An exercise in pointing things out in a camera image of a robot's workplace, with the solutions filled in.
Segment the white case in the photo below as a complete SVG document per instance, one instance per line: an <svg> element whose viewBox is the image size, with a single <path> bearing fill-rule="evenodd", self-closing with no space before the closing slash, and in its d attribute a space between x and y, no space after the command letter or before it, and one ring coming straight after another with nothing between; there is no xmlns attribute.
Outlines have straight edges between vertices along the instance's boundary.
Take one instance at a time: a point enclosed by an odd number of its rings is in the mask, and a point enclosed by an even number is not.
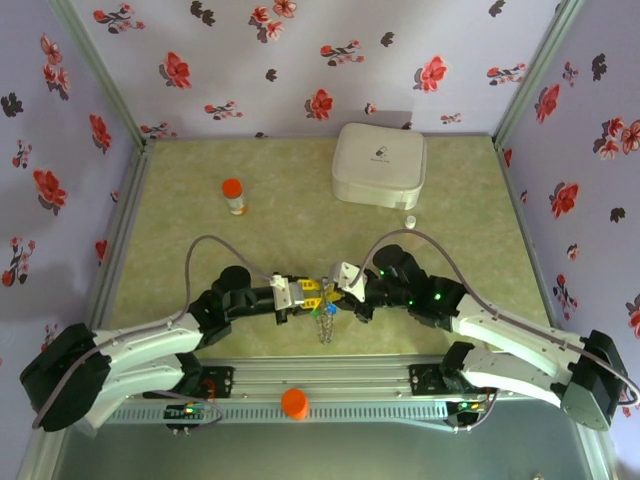
<svg viewBox="0 0 640 480"><path fill-rule="evenodd" d="M426 165L420 133L349 123L333 157L333 194L345 202L409 210L418 202Z"/></svg>

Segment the white bottle cap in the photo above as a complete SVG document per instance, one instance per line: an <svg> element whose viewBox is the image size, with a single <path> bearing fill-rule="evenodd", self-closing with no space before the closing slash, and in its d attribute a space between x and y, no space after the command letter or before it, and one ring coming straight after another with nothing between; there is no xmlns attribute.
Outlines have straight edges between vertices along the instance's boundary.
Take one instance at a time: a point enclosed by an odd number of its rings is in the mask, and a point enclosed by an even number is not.
<svg viewBox="0 0 640 480"><path fill-rule="evenodd" d="M416 217L414 217L413 215L409 215L407 219L404 221L404 227L413 229L415 228L415 226L416 226Z"/></svg>

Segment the orange cap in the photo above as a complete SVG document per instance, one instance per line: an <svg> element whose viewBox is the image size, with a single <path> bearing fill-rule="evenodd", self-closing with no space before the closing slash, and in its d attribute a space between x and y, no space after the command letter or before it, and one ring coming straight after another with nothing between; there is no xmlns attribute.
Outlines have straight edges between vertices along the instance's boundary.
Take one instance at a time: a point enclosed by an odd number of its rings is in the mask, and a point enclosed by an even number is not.
<svg viewBox="0 0 640 480"><path fill-rule="evenodd" d="M309 415L309 400L304 392L297 388L284 392L280 405L284 413L293 420L304 420Z"/></svg>
<svg viewBox="0 0 640 480"><path fill-rule="evenodd" d="M242 184L237 178L227 178L222 182L222 193L228 198L238 198L242 195Z"/></svg>

